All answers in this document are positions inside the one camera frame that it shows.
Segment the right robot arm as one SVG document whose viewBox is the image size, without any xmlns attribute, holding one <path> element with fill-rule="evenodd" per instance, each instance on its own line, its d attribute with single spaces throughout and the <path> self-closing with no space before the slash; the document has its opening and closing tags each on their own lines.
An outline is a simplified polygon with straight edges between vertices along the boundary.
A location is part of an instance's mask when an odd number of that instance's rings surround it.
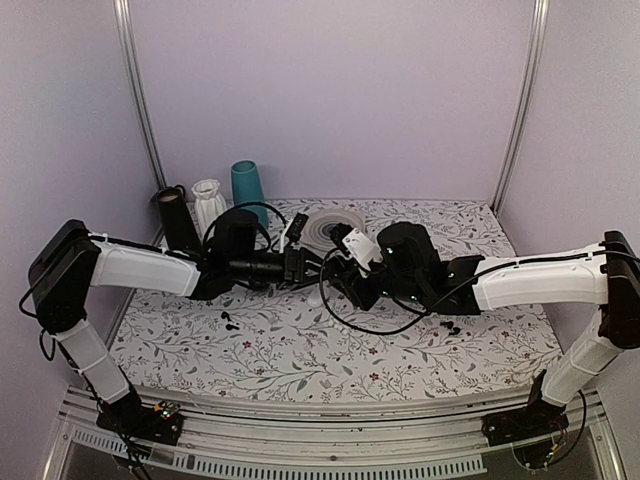
<svg viewBox="0 0 640 480">
<path fill-rule="evenodd" d="M 353 306 L 366 311 L 380 298 L 420 304 L 432 313 L 478 315 L 525 304 L 588 303 L 598 310 L 568 353 L 540 373 L 517 427 L 537 436 L 572 397 L 620 353 L 639 346 L 639 259 L 624 235 L 606 232 L 600 243 L 557 254 L 499 258 L 440 258 L 422 225 L 394 223 L 370 240 L 340 224 L 335 247 L 321 266 Z"/>
</svg>

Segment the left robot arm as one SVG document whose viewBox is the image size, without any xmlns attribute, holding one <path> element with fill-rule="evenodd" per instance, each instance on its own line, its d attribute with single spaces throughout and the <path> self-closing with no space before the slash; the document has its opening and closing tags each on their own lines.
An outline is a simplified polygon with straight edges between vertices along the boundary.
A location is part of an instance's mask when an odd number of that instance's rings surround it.
<svg viewBox="0 0 640 480">
<path fill-rule="evenodd" d="M 231 209 L 212 223 L 211 239 L 190 251 L 167 239 L 169 249 L 110 239 L 89 232 L 79 220 L 67 221 L 28 271 L 25 297 L 30 317 L 77 367 L 99 400 L 110 405 L 111 419 L 128 434 L 148 426 L 148 412 L 135 389 L 87 320 L 85 302 L 92 287 L 126 287 L 212 300 L 241 284 L 262 289 L 271 284 L 313 285 L 321 260 L 310 250 L 285 245 L 277 252 L 256 248 L 265 229 L 257 215 Z"/>
</svg>

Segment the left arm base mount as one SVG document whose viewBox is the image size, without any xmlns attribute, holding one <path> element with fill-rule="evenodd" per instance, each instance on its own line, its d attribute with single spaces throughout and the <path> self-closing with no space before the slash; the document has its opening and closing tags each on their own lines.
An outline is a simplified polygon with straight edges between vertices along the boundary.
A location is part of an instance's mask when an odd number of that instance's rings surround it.
<svg viewBox="0 0 640 480">
<path fill-rule="evenodd" d="M 161 401 L 148 407 L 137 398 L 123 398 L 113 404 L 105 404 L 96 425 L 123 436 L 176 446 L 184 420 L 177 403 Z"/>
</svg>

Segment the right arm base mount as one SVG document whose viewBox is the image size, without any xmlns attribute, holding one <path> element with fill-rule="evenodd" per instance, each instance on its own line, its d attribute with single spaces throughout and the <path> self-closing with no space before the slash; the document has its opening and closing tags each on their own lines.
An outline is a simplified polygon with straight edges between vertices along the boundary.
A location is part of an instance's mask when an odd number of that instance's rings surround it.
<svg viewBox="0 0 640 480">
<path fill-rule="evenodd" d="M 542 400 L 523 407 L 485 415 L 481 423 L 481 432 L 490 446 L 560 432 L 569 426 L 565 407 L 551 405 Z"/>
</svg>

